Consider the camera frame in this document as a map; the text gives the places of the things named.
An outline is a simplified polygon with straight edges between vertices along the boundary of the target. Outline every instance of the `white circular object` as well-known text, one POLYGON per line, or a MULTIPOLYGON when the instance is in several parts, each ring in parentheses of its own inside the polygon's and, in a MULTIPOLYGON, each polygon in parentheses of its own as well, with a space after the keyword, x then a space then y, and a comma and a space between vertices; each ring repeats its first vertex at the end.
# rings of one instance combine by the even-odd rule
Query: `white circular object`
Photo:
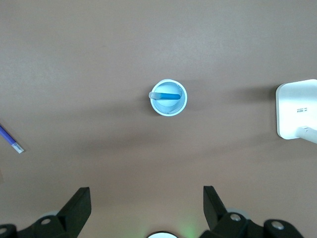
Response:
POLYGON ((157 232, 148 236, 148 238, 177 238, 177 237, 168 232, 157 232))
POLYGON ((278 230, 283 230, 284 229, 284 226, 282 223, 278 222, 278 221, 274 221, 271 223, 272 226, 278 230))
POLYGON ((231 218, 231 220, 233 220, 235 222, 241 221, 241 217, 238 214, 231 214, 230 218, 231 218))
POLYGON ((50 222, 51 222, 50 218, 46 218, 46 219, 41 221, 41 225, 46 225, 46 224, 48 224, 50 222))
POLYGON ((238 213, 239 215, 244 216, 245 219, 247 219, 247 220, 251 219, 250 215, 246 211, 243 211, 243 210, 240 210, 240 209, 229 207, 229 208, 227 208, 227 212, 238 213))
POLYGON ((152 92, 179 94, 179 100, 150 99, 153 109, 160 115, 172 117, 181 113, 187 104, 187 92, 183 85, 173 79, 164 79, 154 86, 152 92))

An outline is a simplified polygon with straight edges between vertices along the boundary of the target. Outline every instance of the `white device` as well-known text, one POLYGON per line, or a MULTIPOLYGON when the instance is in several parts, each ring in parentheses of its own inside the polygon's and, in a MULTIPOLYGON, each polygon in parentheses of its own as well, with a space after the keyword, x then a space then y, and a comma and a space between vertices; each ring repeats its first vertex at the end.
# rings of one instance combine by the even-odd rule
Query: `white device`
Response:
POLYGON ((148 236, 148 238, 177 238, 169 232, 155 232, 148 236))
POLYGON ((277 133, 317 143, 317 80, 284 83, 276 91, 277 133))

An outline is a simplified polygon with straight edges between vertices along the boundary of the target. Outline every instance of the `brown surface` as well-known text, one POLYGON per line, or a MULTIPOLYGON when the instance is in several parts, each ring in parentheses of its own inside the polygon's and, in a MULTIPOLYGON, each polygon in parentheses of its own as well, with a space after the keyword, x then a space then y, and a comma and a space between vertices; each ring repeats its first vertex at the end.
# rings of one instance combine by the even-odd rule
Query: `brown surface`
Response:
POLYGON ((0 223, 19 229, 89 186, 80 237, 207 228, 203 186, 259 224, 316 236, 317 145, 278 137, 275 90, 317 77, 314 1, 0 1, 0 223), (147 94, 180 81, 188 105, 147 94))

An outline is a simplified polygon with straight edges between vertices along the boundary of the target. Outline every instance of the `metal screw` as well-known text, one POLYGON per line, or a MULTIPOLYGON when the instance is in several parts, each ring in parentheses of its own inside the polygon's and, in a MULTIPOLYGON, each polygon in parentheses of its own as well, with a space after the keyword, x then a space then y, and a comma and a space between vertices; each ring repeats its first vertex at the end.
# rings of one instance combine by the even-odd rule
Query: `metal screw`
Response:
POLYGON ((8 230, 8 229, 5 228, 5 227, 0 228, 0 235, 6 233, 7 230, 8 230))
POLYGON ((284 229, 284 226, 282 223, 278 222, 278 221, 274 221, 271 223, 272 226, 278 230, 283 230, 284 229))
POLYGON ((230 218, 235 222, 241 221, 241 217, 238 214, 231 214, 230 218))
POLYGON ((41 221, 41 225, 46 225, 46 224, 48 224, 50 222, 51 222, 50 218, 46 218, 46 219, 41 221))

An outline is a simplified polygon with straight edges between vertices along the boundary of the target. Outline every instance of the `paper cup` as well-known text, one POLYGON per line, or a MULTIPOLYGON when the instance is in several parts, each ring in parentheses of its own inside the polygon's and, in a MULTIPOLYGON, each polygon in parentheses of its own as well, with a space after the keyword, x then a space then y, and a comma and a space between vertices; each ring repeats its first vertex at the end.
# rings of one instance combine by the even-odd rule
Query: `paper cup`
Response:
POLYGON ((179 94, 179 100, 150 99, 153 109, 160 115, 172 117, 181 113, 187 104, 187 92, 183 85, 172 79, 164 79, 154 86, 152 92, 179 94))

